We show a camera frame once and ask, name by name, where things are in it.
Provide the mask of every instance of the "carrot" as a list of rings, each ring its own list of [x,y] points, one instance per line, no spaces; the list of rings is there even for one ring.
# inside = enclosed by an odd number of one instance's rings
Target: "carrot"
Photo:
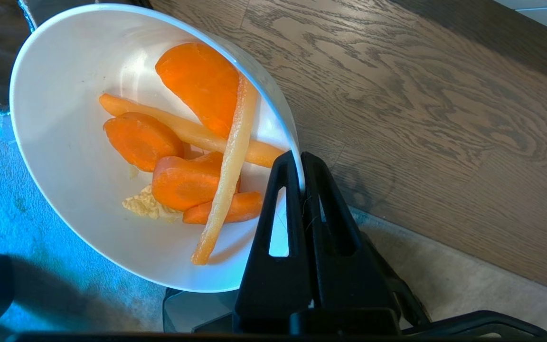
[[[229,207],[229,212],[225,218],[225,223],[241,222],[248,219],[254,219],[261,214],[263,199],[259,192],[241,192],[236,193]],[[193,225],[205,225],[208,215],[212,209],[212,202],[200,204],[193,208],[185,210],[183,213],[183,222]]]
[[[204,43],[185,43],[163,54],[156,72],[204,126],[221,138],[229,136],[239,84],[230,61]]]
[[[234,184],[239,179],[239,174],[244,164],[250,132],[255,119],[256,101],[258,92],[250,81],[240,77],[237,89],[237,106],[234,113],[234,123],[229,134],[229,141],[223,154],[221,165],[221,181],[212,200],[212,208],[208,215],[206,228],[200,236],[196,250],[191,255],[194,265],[205,265],[215,249],[215,244],[221,234],[221,228],[229,212],[232,198],[234,197]]]
[[[122,114],[106,121],[103,129],[126,162],[143,171],[153,171],[160,158],[184,154],[173,130],[147,114]]]
[[[175,156],[161,158],[151,183],[154,198],[179,211],[212,201],[221,178],[222,160],[219,152],[193,160]]]
[[[155,117],[161,123],[171,128],[171,130],[174,130],[184,143],[189,143],[189,145],[194,145],[207,151],[225,152],[226,140],[213,134],[206,127],[198,123],[167,113],[158,108],[144,106],[109,94],[101,95],[98,101],[104,110],[113,116],[119,116],[129,111],[145,113]],[[272,167],[275,159],[282,155],[282,153],[284,151],[272,145],[251,140],[245,160],[252,164]]]

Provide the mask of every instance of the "floor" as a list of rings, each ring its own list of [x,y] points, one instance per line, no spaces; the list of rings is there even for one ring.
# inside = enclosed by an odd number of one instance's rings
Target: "floor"
[[[151,0],[276,78],[352,206],[547,285],[547,28],[493,0]]]
[[[361,210],[352,214],[432,320],[493,310],[547,330],[547,287]]]

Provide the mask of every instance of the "blue carpet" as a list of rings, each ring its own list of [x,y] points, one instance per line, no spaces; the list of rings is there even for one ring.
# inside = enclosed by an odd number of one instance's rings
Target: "blue carpet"
[[[16,299],[0,341],[18,331],[161,331],[164,288],[93,251],[48,205],[0,117],[0,253],[13,257]]]

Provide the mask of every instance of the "wood grain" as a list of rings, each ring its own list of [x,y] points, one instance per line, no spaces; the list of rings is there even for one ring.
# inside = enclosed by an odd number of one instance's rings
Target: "wood grain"
[[[276,78],[347,202],[547,285],[547,28],[490,0],[152,0]]]

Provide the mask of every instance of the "white bowl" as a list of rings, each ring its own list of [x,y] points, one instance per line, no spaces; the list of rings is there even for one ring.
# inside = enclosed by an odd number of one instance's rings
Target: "white bowl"
[[[154,70],[166,50],[188,41],[212,46],[256,86],[261,100],[253,137],[293,152],[303,188],[295,124],[273,78],[225,39],[151,9],[94,4],[69,9],[39,26],[22,46],[12,71],[11,117],[33,179],[86,243],[158,284],[223,292],[239,287],[257,219],[225,225],[210,263],[192,265],[189,256],[203,226],[155,221],[122,208],[123,199],[151,182],[151,174],[130,178],[128,164],[103,132],[110,115],[97,100],[105,92],[121,95],[197,122]],[[269,172],[245,164],[241,190],[264,195]],[[283,199],[278,198],[272,255],[287,253]]]

